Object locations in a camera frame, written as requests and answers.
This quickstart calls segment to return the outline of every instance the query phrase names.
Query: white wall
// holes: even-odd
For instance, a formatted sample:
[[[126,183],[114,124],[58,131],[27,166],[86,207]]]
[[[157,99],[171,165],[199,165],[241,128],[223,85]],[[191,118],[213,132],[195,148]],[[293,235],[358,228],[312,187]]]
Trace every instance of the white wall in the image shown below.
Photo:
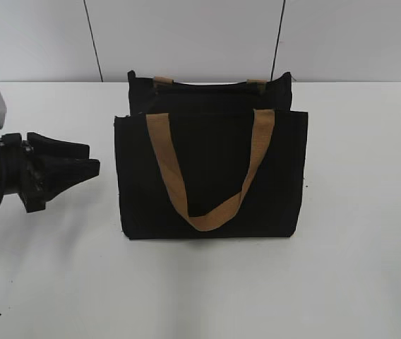
[[[401,0],[292,0],[279,68],[303,81],[401,81]]]
[[[282,0],[86,0],[106,81],[268,78]],[[287,0],[276,74],[401,81],[401,0]],[[98,81],[83,0],[0,0],[0,81]]]
[[[267,78],[281,0],[88,0],[106,81]]]
[[[81,0],[0,0],[0,81],[98,81]]]

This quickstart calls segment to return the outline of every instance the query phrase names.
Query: white table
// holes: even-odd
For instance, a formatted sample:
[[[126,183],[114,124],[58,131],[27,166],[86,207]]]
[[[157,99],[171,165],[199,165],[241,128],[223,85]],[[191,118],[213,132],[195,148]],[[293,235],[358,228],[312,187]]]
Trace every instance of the white table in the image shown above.
[[[401,338],[401,83],[297,83],[304,201],[291,239],[130,242],[114,115],[125,83],[0,83],[3,133],[88,143],[98,178],[0,209],[0,338]]]

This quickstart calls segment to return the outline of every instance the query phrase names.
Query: black tote bag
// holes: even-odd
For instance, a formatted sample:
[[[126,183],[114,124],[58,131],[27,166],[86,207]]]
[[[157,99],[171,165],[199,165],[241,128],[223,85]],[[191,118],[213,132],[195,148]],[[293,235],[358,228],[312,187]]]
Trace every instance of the black tote bag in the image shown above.
[[[204,101],[200,107],[189,101],[180,105],[186,93],[179,92],[165,99],[166,110],[155,108],[161,101],[154,101],[136,112],[146,103],[135,101],[131,89],[131,106],[140,108],[115,120],[121,221],[130,239],[294,233],[301,207],[307,113],[265,107],[277,105],[262,103],[266,99],[253,109],[233,102],[232,108],[223,107],[231,102],[228,95],[208,99],[216,90],[188,92],[199,95],[195,101]],[[257,98],[264,95],[264,89],[257,91]],[[232,93],[243,95],[242,90]],[[284,95],[277,100],[288,103]]]

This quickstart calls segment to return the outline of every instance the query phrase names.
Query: tan strap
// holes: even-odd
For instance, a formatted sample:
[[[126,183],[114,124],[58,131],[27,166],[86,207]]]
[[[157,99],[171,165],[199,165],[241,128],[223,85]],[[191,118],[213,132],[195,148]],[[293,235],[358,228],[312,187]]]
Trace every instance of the tan strap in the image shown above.
[[[169,127],[169,114],[147,114],[147,127],[155,157],[160,166],[164,185],[175,210],[183,219],[198,231],[211,231],[231,220],[240,209],[245,195],[265,157],[275,125],[275,113],[272,109],[255,109],[251,140],[249,169],[241,187],[241,192],[221,203],[209,213],[200,217],[190,217],[184,179],[179,161],[172,144]]]
[[[174,83],[174,80],[171,78],[163,78],[162,76],[155,76],[153,78],[153,87],[157,88],[158,86],[171,86]]]
[[[266,90],[266,83],[267,82],[265,80],[248,79],[246,83],[248,83],[250,85],[256,84],[260,93],[263,93]]]

